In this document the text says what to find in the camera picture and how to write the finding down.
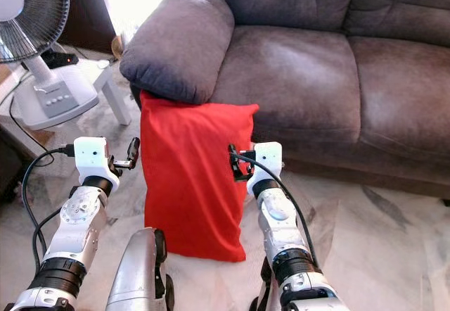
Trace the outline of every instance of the black clip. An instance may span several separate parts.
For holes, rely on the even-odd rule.
[[[230,152],[230,166],[231,170],[233,170],[233,177],[236,182],[246,182],[252,177],[253,173],[253,165],[249,165],[247,167],[247,174],[244,174],[239,168],[239,159],[236,158],[233,154],[242,155],[246,158],[255,159],[256,154],[255,151],[245,151],[243,153],[238,153],[234,144],[230,144],[228,146],[228,150]]]
[[[113,174],[115,174],[117,177],[122,176],[122,169],[134,169],[136,167],[137,160],[139,158],[139,146],[141,145],[141,140],[139,138],[134,137],[131,140],[131,143],[128,146],[127,150],[127,160],[126,161],[118,161],[114,160],[114,156],[112,155],[108,166]]]

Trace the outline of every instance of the black cable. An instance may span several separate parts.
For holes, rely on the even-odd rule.
[[[292,194],[289,192],[288,188],[286,188],[286,186],[283,184],[283,182],[265,165],[251,159],[251,158],[246,158],[245,156],[242,155],[238,155],[235,153],[230,153],[230,155],[232,155],[235,158],[238,158],[240,160],[244,160],[245,162],[251,163],[253,165],[256,165],[257,167],[260,167],[261,169],[263,169],[263,171],[265,171],[267,174],[269,174],[270,176],[272,176],[274,178],[274,180],[280,185],[280,187],[282,188],[282,190],[285,192],[286,196],[289,198],[289,200],[292,202],[292,204],[294,205],[299,217],[300,217],[300,221],[302,221],[302,226],[303,226],[303,230],[304,230],[304,235],[307,238],[307,242],[308,242],[308,247],[309,247],[309,252],[311,253],[311,257],[312,260],[314,262],[314,265],[316,265],[316,267],[318,269],[320,269],[319,267],[319,262],[317,260],[316,257],[316,251],[314,250],[314,244],[312,243],[312,239],[311,239],[311,235],[309,234],[309,230],[308,230],[308,226],[307,226],[307,221],[305,220],[302,211],[300,210],[300,207],[298,206],[297,202],[295,202]]]
[[[44,146],[42,146],[42,144],[37,141],[29,132],[27,132],[21,125],[20,123],[16,120],[16,118],[13,115],[13,103],[14,103],[14,96],[11,99],[11,103],[9,104],[9,116],[11,117],[12,121],[14,121],[15,125],[25,134],[27,135],[31,140],[33,140],[39,147],[41,147],[42,149],[44,149],[45,151],[48,151],[47,148],[45,148]],[[36,165],[36,167],[46,167],[47,165],[51,165],[55,158],[50,155],[51,157],[51,161],[48,161],[47,163],[45,163],[44,165]]]
[[[11,88],[11,89],[9,90],[9,92],[3,97],[3,100],[0,101],[0,107],[1,107],[1,105],[3,105],[3,102],[5,102],[6,99],[11,95],[11,93],[13,93],[13,92],[15,91],[15,89],[16,89],[17,87],[19,87],[19,86],[22,84],[22,82],[24,82],[26,79],[28,79],[29,77],[31,77],[31,75],[28,75],[28,76],[24,79],[24,76],[26,76],[27,74],[28,74],[28,72],[23,73],[22,76],[21,76],[20,79],[19,79],[19,82],[18,82],[13,88]]]
[[[77,51],[83,58],[85,58],[86,60],[89,60],[89,58],[86,56],[86,54],[84,54],[83,52],[81,52],[77,47],[72,46],[72,48]]]
[[[13,93],[17,89],[17,87],[19,87],[22,84],[22,82],[24,82],[26,79],[28,79],[29,77],[32,76],[31,74],[29,74],[29,75],[28,74],[29,74],[29,72],[23,73],[23,75],[19,79],[19,82],[7,93],[7,95],[0,102],[0,106],[11,95],[11,93]],[[41,147],[44,151],[47,151],[47,148],[42,146],[31,134],[29,134],[27,131],[25,131],[23,129],[23,127],[19,124],[19,122],[16,120],[16,118],[13,116],[13,102],[14,102],[14,97],[11,99],[11,103],[9,104],[9,116],[11,117],[12,121],[14,121],[14,123],[17,125],[17,127],[22,132],[24,132],[24,134],[26,134],[31,140],[33,140],[39,147]],[[46,167],[47,165],[50,165],[51,163],[53,163],[55,158],[52,155],[50,155],[50,156],[51,156],[50,162],[48,162],[47,164],[44,164],[44,165],[36,165],[36,167]]]
[[[25,172],[25,175],[23,176],[23,181],[22,181],[22,201],[23,201],[23,205],[25,206],[25,209],[28,212],[28,215],[30,216],[30,219],[34,225],[35,228],[38,227],[36,218],[34,217],[34,214],[31,210],[30,204],[28,203],[28,198],[27,198],[27,185],[28,185],[28,178],[30,177],[31,171],[33,170],[33,168],[36,166],[36,164],[45,156],[47,155],[51,155],[53,153],[63,153],[63,149],[64,148],[58,148],[58,149],[52,149],[50,151],[46,151],[45,153],[39,155],[37,158],[35,158],[33,160],[33,162],[31,162],[31,164],[28,166],[27,171]],[[39,242],[41,242],[41,247],[42,247],[42,253],[45,254],[45,252],[47,251],[47,245],[45,244],[45,239],[44,239],[44,235],[42,234],[42,232],[39,230],[37,233],[37,236],[39,237]]]
[[[44,218],[42,222],[37,225],[36,229],[33,232],[32,247],[33,247],[34,264],[36,266],[36,272],[34,274],[35,276],[39,273],[39,269],[41,268],[41,263],[39,261],[39,254],[37,253],[37,246],[36,246],[37,235],[39,232],[41,232],[41,228],[44,226],[44,224],[46,224],[49,220],[51,220],[57,214],[59,214],[60,211],[61,208],[57,209],[57,211],[54,211],[53,213],[51,213],[51,215]]]

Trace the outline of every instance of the sofa armrest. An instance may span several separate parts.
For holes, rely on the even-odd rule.
[[[120,72],[159,96],[207,102],[233,29],[225,0],[163,0],[125,49]]]

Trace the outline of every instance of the red cushion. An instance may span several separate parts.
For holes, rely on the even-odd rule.
[[[146,227],[164,231],[170,252],[245,260],[239,224],[246,188],[233,180],[228,145],[250,148],[258,105],[194,106],[146,92],[141,102]]]

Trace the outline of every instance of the brown sofa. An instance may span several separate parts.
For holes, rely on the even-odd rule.
[[[450,197],[450,0],[164,0],[120,70],[136,96],[258,103],[290,169]]]

